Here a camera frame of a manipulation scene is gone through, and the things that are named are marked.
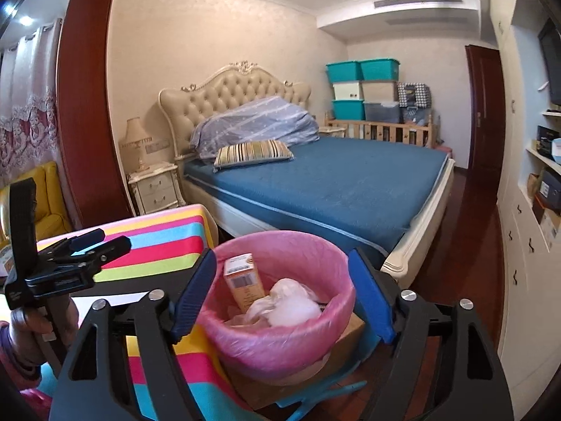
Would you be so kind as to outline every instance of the red wooden column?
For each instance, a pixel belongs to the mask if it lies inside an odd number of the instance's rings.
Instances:
[[[132,216],[117,164],[107,103],[111,0],[70,0],[58,53],[59,137],[84,227]]]

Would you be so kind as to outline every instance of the table lamp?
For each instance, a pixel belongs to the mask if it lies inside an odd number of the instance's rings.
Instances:
[[[142,126],[140,117],[127,120],[127,132],[124,139],[120,141],[122,157],[130,157],[138,162],[138,170],[145,171],[148,166],[145,163],[145,156],[148,154],[146,147],[152,142],[152,136]]]

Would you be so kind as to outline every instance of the pink plastic bag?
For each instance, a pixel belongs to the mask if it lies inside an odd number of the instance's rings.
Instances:
[[[219,245],[217,275],[198,322],[226,364],[250,378],[278,380],[321,360],[349,323],[354,286],[347,256],[321,237],[296,231],[265,231]],[[322,315],[294,328],[274,327],[254,332],[224,325],[228,306],[235,306],[223,277],[224,261],[252,253],[265,291],[281,278],[311,288],[320,302],[329,302]]]

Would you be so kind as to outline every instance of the television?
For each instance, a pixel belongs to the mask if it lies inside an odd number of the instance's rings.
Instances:
[[[561,33],[549,19],[539,35],[549,75],[549,93],[553,104],[561,106]]]

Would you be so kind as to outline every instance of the tufted headboard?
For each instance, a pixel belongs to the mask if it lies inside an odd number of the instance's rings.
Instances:
[[[193,130],[204,119],[273,95],[307,108],[310,94],[311,88],[305,83],[282,83],[255,63],[242,61],[220,69],[200,86],[163,89],[158,105],[168,120],[179,161],[189,153]]]

